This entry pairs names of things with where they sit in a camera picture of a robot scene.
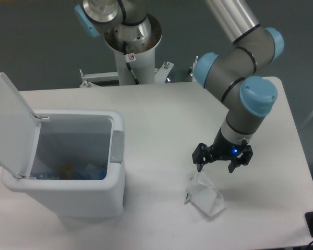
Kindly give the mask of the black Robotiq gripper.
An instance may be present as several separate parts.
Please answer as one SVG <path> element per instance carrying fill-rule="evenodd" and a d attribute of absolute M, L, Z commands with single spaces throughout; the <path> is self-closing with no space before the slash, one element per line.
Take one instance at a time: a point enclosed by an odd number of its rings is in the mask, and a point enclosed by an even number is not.
<path fill-rule="evenodd" d="M 240 165 L 248 165 L 253 156 L 253 151 L 245 138 L 240 138 L 237 142 L 231 142 L 227 139 L 220 129 L 211 146 L 199 143 L 192 153 L 192 161 L 197 167 L 197 171 L 201 172 L 204 165 L 217 161 L 230 160 L 228 166 L 229 173 Z"/>

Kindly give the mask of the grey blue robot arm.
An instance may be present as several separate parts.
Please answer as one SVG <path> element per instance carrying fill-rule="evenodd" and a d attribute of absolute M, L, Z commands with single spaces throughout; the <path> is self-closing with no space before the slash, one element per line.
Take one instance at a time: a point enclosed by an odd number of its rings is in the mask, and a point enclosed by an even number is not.
<path fill-rule="evenodd" d="M 256 75 L 284 50 L 284 40 L 274 28 L 263 28 L 245 1 L 207 1 L 216 20 L 234 45 L 225 56 L 207 53 L 192 70 L 196 81 L 227 109 L 211 146 L 199 144 L 192 154 L 201 171 L 205 164 L 228 161 L 229 172 L 249 164 L 249 140 L 277 99 L 274 84 Z M 146 11 L 145 1 L 83 1 L 75 14 L 91 36 L 104 35 L 118 55 L 119 82 L 123 85 L 155 83 L 154 60 L 138 55 L 153 51 L 161 40 L 158 21 Z"/>

